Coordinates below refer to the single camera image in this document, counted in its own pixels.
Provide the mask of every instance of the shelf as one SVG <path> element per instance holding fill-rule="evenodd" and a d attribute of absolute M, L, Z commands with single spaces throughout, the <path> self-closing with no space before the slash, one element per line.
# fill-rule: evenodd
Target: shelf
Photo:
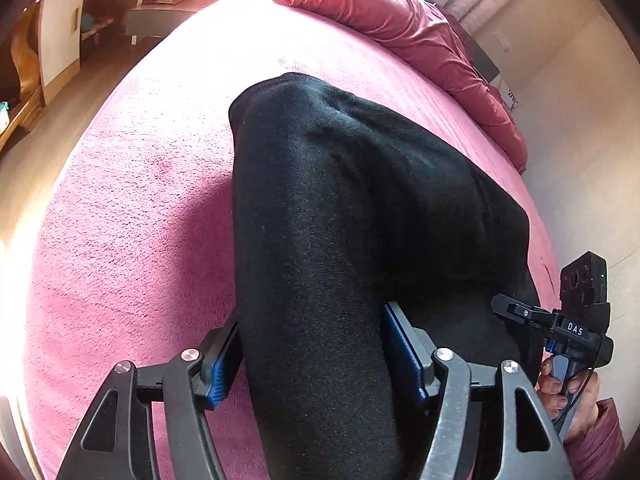
<path fill-rule="evenodd" d="M 87 38 L 90 38 L 99 30 L 103 30 L 105 27 L 108 27 L 109 25 L 111 25 L 111 23 L 113 23 L 113 18 L 102 18 L 102 19 L 96 18 L 96 23 L 94 25 L 94 28 L 86 32 L 80 33 L 80 41 L 84 41 Z"/>
<path fill-rule="evenodd" d="M 208 6 L 209 2 L 203 2 L 202 0 L 183 0 L 177 4 L 141 4 L 131 10 L 184 10 L 186 12 L 200 12 Z"/>

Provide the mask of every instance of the black mount bracket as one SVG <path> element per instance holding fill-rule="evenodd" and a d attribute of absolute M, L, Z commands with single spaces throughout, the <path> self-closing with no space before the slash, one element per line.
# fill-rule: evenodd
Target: black mount bracket
<path fill-rule="evenodd" d="M 515 361 L 499 368 L 469 364 L 450 349 L 436 348 L 397 303 L 385 305 L 382 337 L 398 357 L 396 368 L 408 378 L 404 384 L 413 390 L 416 405 L 432 421 L 410 480 L 454 479 L 472 400 L 482 401 L 488 421 L 480 434 L 474 480 L 573 478 L 553 425 Z M 117 363 L 76 430 L 57 480 L 158 480 L 152 402 L 164 402 L 176 479 L 225 480 L 205 411 L 226 397 L 241 360 L 232 315 L 200 346 L 166 364 Z M 525 422 L 523 413 L 529 414 Z"/>

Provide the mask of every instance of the wooden furniture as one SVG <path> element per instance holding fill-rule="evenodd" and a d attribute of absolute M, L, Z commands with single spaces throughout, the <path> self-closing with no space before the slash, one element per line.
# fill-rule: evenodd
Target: wooden furniture
<path fill-rule="evenodd" d="M 40 0 L 26 7 L 12 27 L 11 57 L 20 79 L 18 104 L 9 109 L 9 125 L 0 132 L 0 150 L 18 126 L 30 128 L 42 108 L 40 64 L 29 45 L 31 22 L 40 9 Z"/>
<path fill-rule="evenodd" d="M 184 0 L 177 4 L 145 3 L 145 0 L 138 0 L 137 6 L 127 15 L 125 34 L 131 36 L 131 44 L 136 44 L 138 36 L 165 38 L 182 22 L 209 4 L 210 0 Z"/>
<path fill-rule="evenodd" d="M 84 41 L 88 38 L 98 38 L 98 34 L 100 33 L 100 31 L 105 27 L 109 27 L 111 23 L 113 23 L 113 18 L 96 18 L 94 27 L 91 30 L 80 33 L 80 40 Z"/>

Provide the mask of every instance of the red sleeve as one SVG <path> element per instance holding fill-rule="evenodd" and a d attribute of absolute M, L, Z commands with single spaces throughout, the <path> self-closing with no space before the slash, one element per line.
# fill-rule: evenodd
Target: red sleeve
<path fill-rule="evenodd" d="M 0 478 L 2 480 L 24 480 L 2 444 L 0 444 Z"/>
<path fill-rule="evenodd" d="M 613 399 L 599 400 L 600 416 L 584 437 L 564 446 L 575 480 L 604 480 L 625 450 Z"/>

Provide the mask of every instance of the pink blanket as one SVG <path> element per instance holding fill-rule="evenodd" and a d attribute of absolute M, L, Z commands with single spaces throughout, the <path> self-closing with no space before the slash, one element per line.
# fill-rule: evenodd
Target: pink blanket
<path fill-rule="evenodd" d="M 465 153 L 527 211 L 533 280 L 542 305 L 558 306 L 558 266 L 524 183 L 451 96 L 331 20 L 273 0 L 221 0 L 124 78 L 49 203 L 24 361 L 30 433 L 48 479 L 111 366 L 167 361 L 233 309 L 227 111 L 245 88 L 285 72 L 386 105 Z M 268 478 L 243 373 L 209 421 L 230 480 Z"/>

